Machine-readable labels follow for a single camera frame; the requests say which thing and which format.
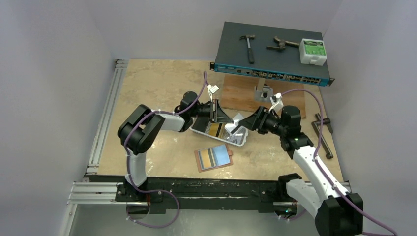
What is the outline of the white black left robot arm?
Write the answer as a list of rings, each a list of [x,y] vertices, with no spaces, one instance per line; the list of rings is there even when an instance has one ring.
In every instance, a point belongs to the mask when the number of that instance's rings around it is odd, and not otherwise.
[[[127,194],[134,201],[141,201],[147,194],[147,188],[142,185],[147,180],[146,154],[160,131],[185,132],[194,118],[207,118],[220,124],[233,123],[217,100],[201,103],[198,99],[197,93],[186,92],[171,113],[140,105],[119,127],[117,136],[127,155],[125,179],[131,184]]]

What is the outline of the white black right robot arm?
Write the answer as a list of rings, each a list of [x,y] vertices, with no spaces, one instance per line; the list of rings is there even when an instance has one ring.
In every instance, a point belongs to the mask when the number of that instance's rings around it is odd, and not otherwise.
[[[321,236],[355,236],[362,233],[363,200],[358,193],[351,193],[331,174],[319,156],[314,154],[312,141],[301,131],[300,110],[284,106],[281,115],[270,113],[265,107],[240,120],[240,126],[260,134],[278,135],[282,149],[304,171],[311,182],[308,186],[301,179],[280,183],[277,196],[300,203],[313,217]]]

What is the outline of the tan leather card holder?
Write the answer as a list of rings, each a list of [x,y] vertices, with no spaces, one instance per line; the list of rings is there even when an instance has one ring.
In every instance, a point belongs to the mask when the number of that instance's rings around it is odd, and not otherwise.
[[[228,144],[194,151],[197,169],[200,173],[233,165],[233,154]]]

